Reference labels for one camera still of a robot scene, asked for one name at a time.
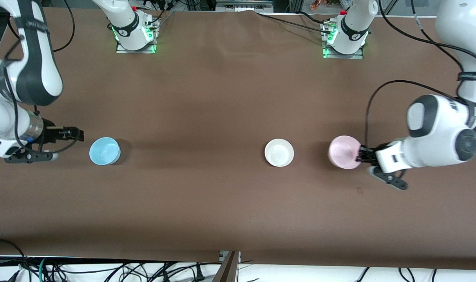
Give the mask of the pink bowl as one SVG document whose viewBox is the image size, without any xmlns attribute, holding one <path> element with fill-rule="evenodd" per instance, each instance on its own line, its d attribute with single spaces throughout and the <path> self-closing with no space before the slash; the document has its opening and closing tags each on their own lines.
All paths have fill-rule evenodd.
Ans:
<svg viewBox="0 0 476 282">
<path fill-rule="evenodd" d="M 361 143 L 352 136 L 337 136 L 328 148 L 331 163 L 339 168 L 352 170 L 362 163 L 359 159 Z"/>
</svg>

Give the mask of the light blue bowl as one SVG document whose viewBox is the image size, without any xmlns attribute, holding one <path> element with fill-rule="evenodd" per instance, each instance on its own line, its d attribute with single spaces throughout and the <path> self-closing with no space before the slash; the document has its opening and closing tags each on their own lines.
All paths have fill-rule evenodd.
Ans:
<svg viewBox="0 0 476 282">
<path fill-rule="evenodd" d="M 97 139 L 89 149 L 89 159 L 96 165 L 112 165 L 117 162 L 121 155 L 118 141 L 112 137 Z"/>
</svg>

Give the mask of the white bowl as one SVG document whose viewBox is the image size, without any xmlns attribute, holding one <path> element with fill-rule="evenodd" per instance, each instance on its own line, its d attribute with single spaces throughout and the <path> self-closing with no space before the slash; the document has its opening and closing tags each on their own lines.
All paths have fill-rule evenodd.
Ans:
<svg viewBox="0 0 476 282">
<path fill-rule="evenodd" d="M 295 150 L 287 140 L 273 139 L 265 145 L 264 156 L 270 165 L 285 167 L 293 161 Z"/>
</svg>

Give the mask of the brown table cover sheet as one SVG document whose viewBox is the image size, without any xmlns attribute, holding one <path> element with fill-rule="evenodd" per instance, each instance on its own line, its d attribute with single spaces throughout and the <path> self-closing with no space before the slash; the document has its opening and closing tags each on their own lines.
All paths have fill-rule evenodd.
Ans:
<svg viewBox="0 0 476 282">
<path fill-rule="evenodd" d="M 476 157 L 408 170 L 399 191 L 327 156 L 364 138 L 366 105 L 394 79 L 454 94 L 458 67 L 381 18 L 362 60 L 320 34 L 241 13 L 176 12 L 155 54 L 118 54 L 100 9 L 75 9 L 55 54 L 63 93 L 41 115 L 85 141 L 54 162 L 0 158 L 0 239 L 26 255 L 476 269 Z M 89 159 L 118 141 L 111 165 Z M 270 165 L 265 145 L 295 156 Z"/>
</svg>

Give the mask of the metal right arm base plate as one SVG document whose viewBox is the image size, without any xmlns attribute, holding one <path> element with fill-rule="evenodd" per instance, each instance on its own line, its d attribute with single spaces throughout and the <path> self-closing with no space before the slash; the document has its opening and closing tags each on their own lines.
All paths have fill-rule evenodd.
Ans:
<svg viewBox="0 0 476 282">
<path fill-rule="evenodd" d="M 124 27 L 112 25 L 117 40 L 116 53 L 155 54 L 159 35 L 159 18 L 151 21 L 134 21 Z"/>
</svg>

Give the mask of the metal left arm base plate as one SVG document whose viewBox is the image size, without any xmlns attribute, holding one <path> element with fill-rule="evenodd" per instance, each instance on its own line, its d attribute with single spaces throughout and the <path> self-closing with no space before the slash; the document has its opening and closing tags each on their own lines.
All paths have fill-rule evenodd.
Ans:
<svg viewBox="0 0 476 282">
<path fill-rule="evenodd" d="M 347 35 L 344 31 L 338 29 L 338 25 L 325 21 L 320 24 L 322 53 L 324 58 L 333 59 L 363 59 L 363 45 L 368 36 L 364 34 Z"/>
</svg>

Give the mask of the grey metal post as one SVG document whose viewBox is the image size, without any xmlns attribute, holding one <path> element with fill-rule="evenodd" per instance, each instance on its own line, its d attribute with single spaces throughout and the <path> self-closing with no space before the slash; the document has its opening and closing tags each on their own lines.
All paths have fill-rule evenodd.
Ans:
<svg viewBox="0 0 476 282">
<path fill-rule="evenodd" d="M 212 282 L 238 282 L 240 259 L 240 251 L 228 251 Z"/>
</svg>

